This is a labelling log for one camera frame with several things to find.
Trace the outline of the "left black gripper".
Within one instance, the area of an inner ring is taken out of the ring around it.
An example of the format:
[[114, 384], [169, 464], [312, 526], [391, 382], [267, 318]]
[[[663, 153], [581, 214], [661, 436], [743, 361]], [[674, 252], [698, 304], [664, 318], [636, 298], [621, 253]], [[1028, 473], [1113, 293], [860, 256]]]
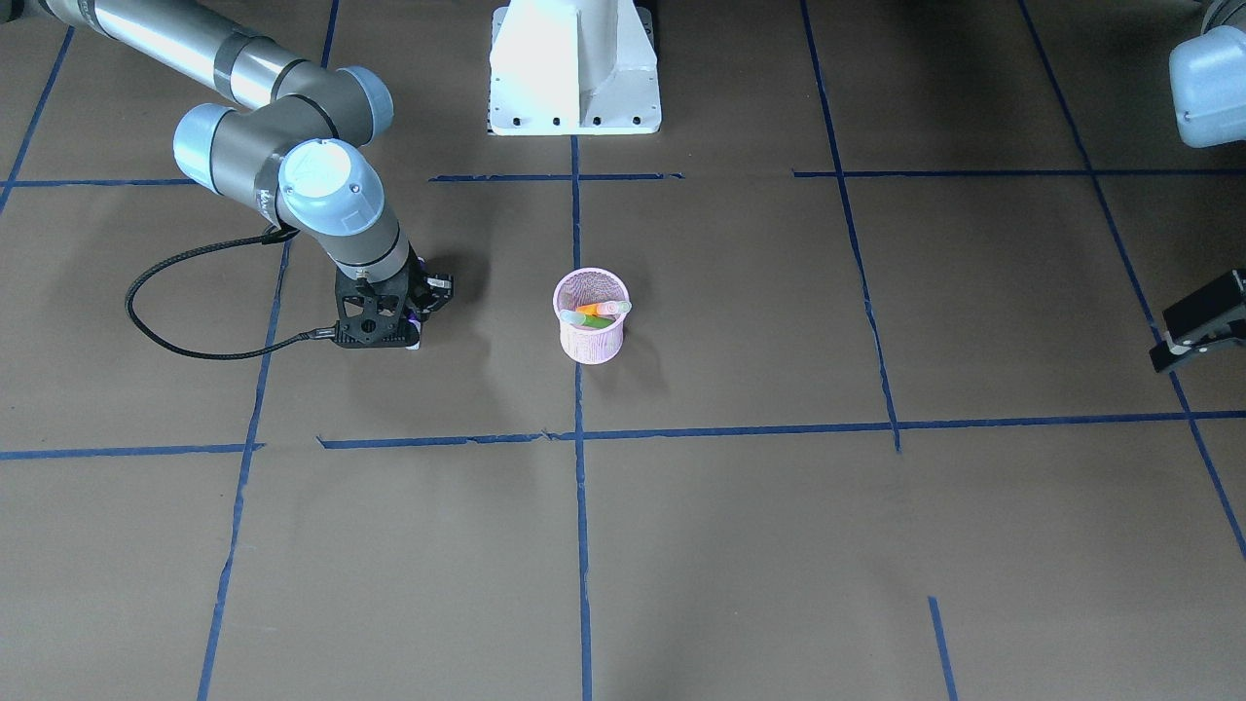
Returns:
[[1158, 374], [1220, 347], [1245, 346], [1245, 271], [1231, 270], [1202, 284], [1161, 314], [1161, 341], [1149, 351]]

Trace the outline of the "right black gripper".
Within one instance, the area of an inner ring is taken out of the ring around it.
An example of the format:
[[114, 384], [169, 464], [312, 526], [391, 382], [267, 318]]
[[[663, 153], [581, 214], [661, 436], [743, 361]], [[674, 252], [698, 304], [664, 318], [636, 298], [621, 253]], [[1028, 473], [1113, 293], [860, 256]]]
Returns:
[[407, 316], [432, 316], [454, 301], [454, 276], [431, 274], [421, 256], [410, 256], [404, 268], [407, 271], [407, 296], [404, 303]]

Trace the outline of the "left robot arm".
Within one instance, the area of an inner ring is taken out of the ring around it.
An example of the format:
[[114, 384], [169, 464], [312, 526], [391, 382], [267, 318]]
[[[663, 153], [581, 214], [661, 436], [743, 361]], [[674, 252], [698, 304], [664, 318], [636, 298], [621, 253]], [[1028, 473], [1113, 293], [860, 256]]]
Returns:
[[[1192, 148], [1245, 137], [1245, 17], [1241, 1], [1210, 1], [1200, 34], [1169, 57], [1177, 132]], [[1164, 332], [1149, 351], [1158, 374], [1219, 347], [1245, 342], [1245, 271], [1232, 268], [1163, 313]]]

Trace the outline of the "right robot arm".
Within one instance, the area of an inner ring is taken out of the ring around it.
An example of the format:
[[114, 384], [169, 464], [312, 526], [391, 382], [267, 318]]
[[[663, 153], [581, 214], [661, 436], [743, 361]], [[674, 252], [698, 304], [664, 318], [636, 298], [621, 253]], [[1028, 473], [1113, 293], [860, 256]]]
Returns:
[[373, 71], [335, 71], [196, 1], [5, 1], [2, 20], [54, 17], [125, 44], [213, 88], [174, 129], [174, 163], [272, 225], [314, 237], [348, 291], [397, 284], [399, 310], [427, 318], [454, 279], [427, 274], [361, 147], [392, 125]]

